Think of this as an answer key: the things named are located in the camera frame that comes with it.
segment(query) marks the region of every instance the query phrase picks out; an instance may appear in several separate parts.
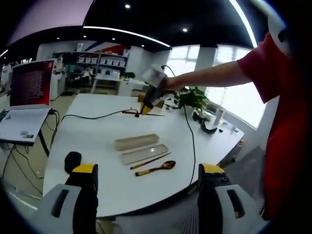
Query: red shirt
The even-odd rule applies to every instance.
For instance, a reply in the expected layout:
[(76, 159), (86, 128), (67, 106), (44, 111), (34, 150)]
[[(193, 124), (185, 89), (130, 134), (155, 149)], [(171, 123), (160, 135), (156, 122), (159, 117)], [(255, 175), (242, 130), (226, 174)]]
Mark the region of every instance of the red shirt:
[(238, 64), (254, 82), (264, 103), (280, 95), (264, 168), (264, 218), (272, 219), (288, 201), (304, 162), (308, 102), (303, 78), (270, 34)]

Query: desk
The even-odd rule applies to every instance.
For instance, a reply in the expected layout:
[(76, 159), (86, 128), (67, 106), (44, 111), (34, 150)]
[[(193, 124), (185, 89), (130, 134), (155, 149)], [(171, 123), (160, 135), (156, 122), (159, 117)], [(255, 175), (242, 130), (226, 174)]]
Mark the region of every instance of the desk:
[(116, 78), (116, 77), (112, 77), (110, 75), (101, 75), (101, 74), (97, 74), (97, 76), (94, 78), (94, 82), (93, 82), (93, 86), (91, 89), (91, 94), (94, 92), (96, 85), (98, 83), (99, 80), (108, 80), (108, 81), (115, 81), (115, 82), (120, 82), (120, 79)]
[[(115, 111), (138, 108), (136, 97), (79, 94), (67, 114), (98, 117)], [(56, 134), (48, 158), (43, 183), (43, 194), (55, 185), (64, 183), (64, 159), (70, 151), (82, 154), (81, 163), (98, 164), (97, 216), (119, 215), (148, 207), (188, 187), (193, 171), (193, 144), (185, 117), (162, 110), (164, 117), (116, 114), (97, 120), (66, 117)], [(198, 164), (216, 165), (241, 140), (244, 133), (231, 133), (230, 129), (209, 136), (198, 123), (189, 119), (195, 137), (196, 166), (192, 182), (198, 178)], [(159, 144), (165, 144), (170, 155), (136, 170), (121, 163), (120, 152), (114, 149), (115, 139), (157, 134)], [(160, 166), (164, 161), (175, 160), (172, 170), (158, 171), (136, 177), (135, 172)]]
[(98, 74), (95, 77), (95, 80), (94, 80), (94, 83), (92, 86), (92, 90), (91, 90), (91, 94), (94, 92), (98, 80), (108, 80), (108, 81), (117, 82), (118, 83), (117, 84), (118, 95), (119, 96), (126, 96), (126, 97), (130, 97), (132, 90), (134, 90), (137, 86), (148, 86), (148, 84), (146, 84), (140, 80), (124, 81), (124, 80), (116, 79), (115, 77), (112, 77), (109, 75), (103, 76), (101, 74)]

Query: laptop screen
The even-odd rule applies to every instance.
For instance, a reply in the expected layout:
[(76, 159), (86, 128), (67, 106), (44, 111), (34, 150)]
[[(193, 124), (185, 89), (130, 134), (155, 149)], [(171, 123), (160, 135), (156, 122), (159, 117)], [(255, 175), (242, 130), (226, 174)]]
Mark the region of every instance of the laptop screen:
[(13, 68), (10, 106), (50, 104), (53, 60), (30, 62)]

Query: wooden spoon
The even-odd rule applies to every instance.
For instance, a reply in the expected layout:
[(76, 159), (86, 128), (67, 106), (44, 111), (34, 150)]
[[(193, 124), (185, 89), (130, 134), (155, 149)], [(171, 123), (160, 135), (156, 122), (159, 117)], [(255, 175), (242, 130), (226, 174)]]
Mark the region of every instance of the wooden spoon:
[(158, 171), (158, 170), (170, 170), (172, 169), (174, 166), (176, 165), (176, 161), (166, 161), (164, 162), (161, 167), (156, 167), (156, 168), (152, 168), (152, 169), (148, 169), (145, 171), (141, 171), (141, 172), (136, 172), (136, 176), (142, 176), (142, 175), (146, 175), (148, 173), (154, 172), (154, 171)]

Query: chopstick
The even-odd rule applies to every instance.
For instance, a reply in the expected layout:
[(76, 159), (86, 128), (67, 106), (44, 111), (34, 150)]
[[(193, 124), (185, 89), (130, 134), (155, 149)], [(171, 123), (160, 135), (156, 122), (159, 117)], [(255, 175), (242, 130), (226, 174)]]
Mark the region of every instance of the chopstick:
[(162, 157), (165, 157), (165, 156), (167, 156), (167, 155), (169, 155), (169, 154), (171, 154), (171, 152), (166, 153), (166, 154), (163, 155), (163, 156), (154, 158), (154, 159), (152, 159), (152, 160), (150, 160), (150, 161), (143, 162), (143, 163), (140, 163), (140, 164), (138, 164), (138, 165), (136, 165), (136, 166), (130, 167), (130, 170), (133, 170), (133, 169), (136, 169), (136, 168), (138, 168), (138, 167), (144, 166), (144, 165), (146, 165), (146, 164), (148, 164), (148, 163), (150, 163), (150, 162), (154, 162), (154, 161), (156, 161), (156, 160), (158, 160), (158, 159), (160, 159), (160, 158), (162, 158)]

